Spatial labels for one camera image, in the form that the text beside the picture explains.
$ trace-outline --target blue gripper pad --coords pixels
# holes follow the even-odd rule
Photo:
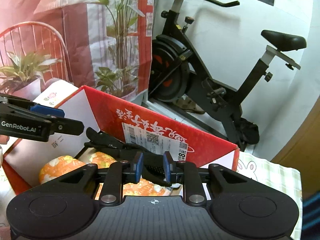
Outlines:
[[[170,164],[165,154],[163,155],[163,169],[165,174],[165,181],[170,183]]]
[[[54,115],[56,117],[64,117],[64,112],[62,109],[52,108],[48,106],[35,105],[30,107],[29,110],[39,114]]]
[[[137,163],[136,182],[140,181],[142,168],[143,168],[143,154],[140,155],[140,158]]]

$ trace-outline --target red box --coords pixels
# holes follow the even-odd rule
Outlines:
[[[65,111],[65,117],[82,121],[85,129],[91,126],[121,141],[125,141],[122,123],[127,123],[149,132],[156,132],[186,142],[188,143],[186,160],[195,163],[197,167],[229,154],[231,158],[229,157],[226,162],[228,168],[232,167],[234,171],[236,170],[239,157],[237,145],[91,87],[82,86],[57,107]],[[32,186],[36,185],[33,177],[43,165],[60,155],[66,155],[51,147],[52,140],[61,138],[58,136],[59,134],[50,136],[47,143],[19,139],[4,155],[6,161],[4,161],[3,168],[16,193],[31,187],[26,181]],[[72,144],[72,148],[68,148],[69,152],[67,152],[72,156],[76,156],[83,147],[83,143],[89,141],[85,136],[85,131],[79,137],[71,135],[63,135],[63,137],[65,145],[62,149],[66,150],[67,145]],[[30,148],[37,149],[37,151],[29,151]],[[33,173],[31,179],[26,177],[26,174],[30,176],[30,173]]]

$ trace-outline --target white flower pot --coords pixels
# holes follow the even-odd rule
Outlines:
[[[21,88],[20,90],[13,92],[12,95],[33,101],[34,99],[36,99],[37,96],[41,94],[40,82],[41,80],[38,78],[30,84],[28,84],[27,86]]]
[[[121,99],[130,102],[130,101],[132,101],[132,100],[134,100],[134,99],[136,98],[136,96],[137,96],[137,91],[138,91],[138,86],[136,86],[135,89],[134,89],[132,92],[130,92],[129,94],[121,97]]]

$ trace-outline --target cartoon drawing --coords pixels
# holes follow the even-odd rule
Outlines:
[[[258,181],[256,174],[257,165],[254,161],[250,161],[247,166],[241,160],[238,160],[237,172],[255,181]]]
[[[56,95],[57,95],[57,93],[51,93],[51,94],[48,96],[48,98],[55,98]]]

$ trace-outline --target poster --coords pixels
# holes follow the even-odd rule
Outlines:
[[[153,0],[0,0],[0,92],[57,80],[133,100],[148,88]]]

